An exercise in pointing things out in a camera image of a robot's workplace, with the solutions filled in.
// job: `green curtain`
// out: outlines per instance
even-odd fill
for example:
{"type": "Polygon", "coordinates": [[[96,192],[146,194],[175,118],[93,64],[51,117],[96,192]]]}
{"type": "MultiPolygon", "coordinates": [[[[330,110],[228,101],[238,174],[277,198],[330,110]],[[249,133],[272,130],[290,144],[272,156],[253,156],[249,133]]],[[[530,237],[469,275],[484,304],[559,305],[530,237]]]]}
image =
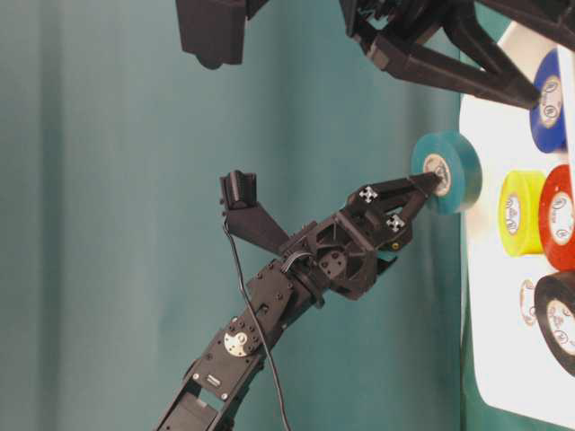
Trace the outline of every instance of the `green curtain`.
{"type": "MultiPolygon", "coordinates": [[[[3,430],[155,425],[243,309],[218,176],[257,172],[293,232],[457,126],[456,94],[377,71],[328,0],[270,2],[216,72],[181,52],[173,2],[4,0],[0,55],[3,430]]],[[[459,428],[459,217],[414,231],[367,297],[329,294],[279,343],[294,430],[459,428]]],[[[246,275],[270,259],[239,249],[246,275]]],[[[269,369],[237,429],[281,429],[269,369]]]]}

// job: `black tape roll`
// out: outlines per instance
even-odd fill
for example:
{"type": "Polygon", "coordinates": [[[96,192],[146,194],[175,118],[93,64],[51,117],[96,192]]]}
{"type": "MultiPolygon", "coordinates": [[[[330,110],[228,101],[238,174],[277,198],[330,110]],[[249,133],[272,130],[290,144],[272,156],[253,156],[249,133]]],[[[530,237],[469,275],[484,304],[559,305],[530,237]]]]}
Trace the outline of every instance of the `black tape roll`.
{"type": "Polygon", "coordinates": [[[555,359],[575,376],[575,271],[558,272],[539,280],[535,316],[555,359]]]}

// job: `white board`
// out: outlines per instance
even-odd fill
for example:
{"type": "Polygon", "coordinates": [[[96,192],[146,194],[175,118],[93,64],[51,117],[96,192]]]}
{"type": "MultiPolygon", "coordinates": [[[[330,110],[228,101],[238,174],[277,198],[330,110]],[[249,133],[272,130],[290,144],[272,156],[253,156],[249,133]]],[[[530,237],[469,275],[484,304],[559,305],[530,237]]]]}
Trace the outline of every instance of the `white board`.
{"type": "MultiPolygon", "coordinates": [[[[500,45],[531,80],[554,44],[512,23],[500,45]]],[[[575,82],[572,53],[560,48],[568,136],[575,136],[575,82]]],[[[482,194],[465,214],[476,380],[485,402],[499,409],[575,428],[575,377],[555,360],[537,327],[520,310],[520,289],[530,279],[557,272],[544,255],[511,258],[500,241],[500,188],[512,170],[540,170],[545,176],[567,154],[543,154],[535,147],[527,110],[462,99],[460,131],[477,150],[483,170],[482,194]]],[[[575,162],[575,148],[571,151],[575,162]]]]}

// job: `wire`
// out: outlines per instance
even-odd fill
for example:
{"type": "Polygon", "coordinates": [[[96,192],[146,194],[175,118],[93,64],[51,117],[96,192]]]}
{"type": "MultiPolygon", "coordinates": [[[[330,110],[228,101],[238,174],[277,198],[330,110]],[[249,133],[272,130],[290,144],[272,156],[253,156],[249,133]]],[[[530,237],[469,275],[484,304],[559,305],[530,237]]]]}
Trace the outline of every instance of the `wire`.
{"type": "Polygon", "coordinates": [[[237,249],[235,248],[234,237],[232,236],[232,234],[230,234],[230,231],[227,228],[227,221],[224,221],[222,228],[224,229],[227,239],[230,241],[230,245],[232,246],[232,254],[234,255],[234,263],[235,263],[235,269],[237,271],[237,277],[239,280],[240,293],[242,294],[243,300],[245,301],[245,304],[248,307],[250,315],[252,316],[252,319],[255,322],[255,326],[260,334],[261,344],[263,344],[263,348],[266,352],[266,355],[268,356],[268,360],[270,361],[271,373],[273,375],[273,382],[276,385],[276,392],[278,393],[279,410],[281,412],[281,420],[283,422],[284,429],[285,431],[291,431],[291,427],[289,426],[288,422],[288,415],[286,414],[286,403],[284,401],[284,394],[283,391],[281,390],[281,384],[279,382],[278,369],[276,368],[276,363],[273,360],[273,356],[271,355],[270,346],[268,346],[268,341],[266,340],[265,335],[263,334],[260,321],[258,321],[258,318],[255,315],[255,311],[253,310],[252,303],[250,302],[250,297],[245,291],[245,286],[243,285],[242,265],[240,263],[240,258],[237,254],[237,249]]]}

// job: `robotic arm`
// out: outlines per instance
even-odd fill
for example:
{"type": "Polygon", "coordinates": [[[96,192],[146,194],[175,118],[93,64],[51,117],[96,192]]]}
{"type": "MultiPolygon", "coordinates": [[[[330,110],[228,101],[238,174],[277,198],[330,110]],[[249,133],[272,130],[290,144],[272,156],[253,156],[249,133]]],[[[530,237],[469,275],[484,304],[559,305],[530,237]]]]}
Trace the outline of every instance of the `robotic arm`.
{"type": "MultiPolygon", "coordinates": [[[[411,223],[441,182],[434,172],[367,185],[321,223],[288,237],[256,198],[256,177],[235,171],[221,179],[228,232],[277,257],[248,282],[251,306],[268,346],[332,290],[357,300],[411,241],[411,223]]],[[[231,431],[234,417],[266,358],[249,309],[234,317],[185,374],[155,431],[231,431]],[[204,391],[223,402],[215,409],[204,391]]]]}
{"type": "MultiPolygon", "coordinates": [[[[575,0],[478,1],[575,50],[575,0]]],[[[242,63],[245,25],[267,2],[176,0],[183,50],[212,69],[242,63]]],[[[398,79],[526,109],[538,102],[536,88],[477,22],[474,0],[340,0],[340,6],[347,35],[398,79]],[[424,46],[441,28],[482,70],[424,46]]]]}

